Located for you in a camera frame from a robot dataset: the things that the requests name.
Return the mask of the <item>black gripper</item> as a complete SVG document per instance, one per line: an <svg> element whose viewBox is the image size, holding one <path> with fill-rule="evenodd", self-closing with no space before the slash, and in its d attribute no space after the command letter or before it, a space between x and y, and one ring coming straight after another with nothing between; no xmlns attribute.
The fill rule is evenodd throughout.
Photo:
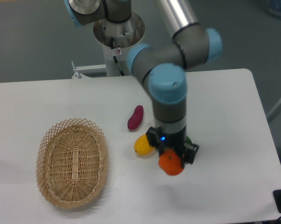
<svg viewBox="0 0 281 224"><path fill-rule="evenodd" d="M167 150L173 150L178 157L181 157L181 166L193 164L199 145L185 143L186 127L177 133L165 133L162 127L150 127L146 132L148 143L158 151L159 157Z"/></svg>

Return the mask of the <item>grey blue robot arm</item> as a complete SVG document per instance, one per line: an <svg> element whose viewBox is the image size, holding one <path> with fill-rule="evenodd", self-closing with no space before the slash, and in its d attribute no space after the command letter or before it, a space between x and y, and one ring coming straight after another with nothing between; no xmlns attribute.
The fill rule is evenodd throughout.
<svg viewBox="0 0 281 224"><path fill-rule="evenodd" d="M159 154L159 166L171 175L194 161L199 147L186 135L185 71L222 54L222 39L213 28L201 26L187 0L157 0L172 43L154 49L141 43L144 22L132 12L129 0L67 0L71 20L77 25L93 23L97 40L112 52L129 49L126 68L152 101L155 125L146 138Z"/></svg>

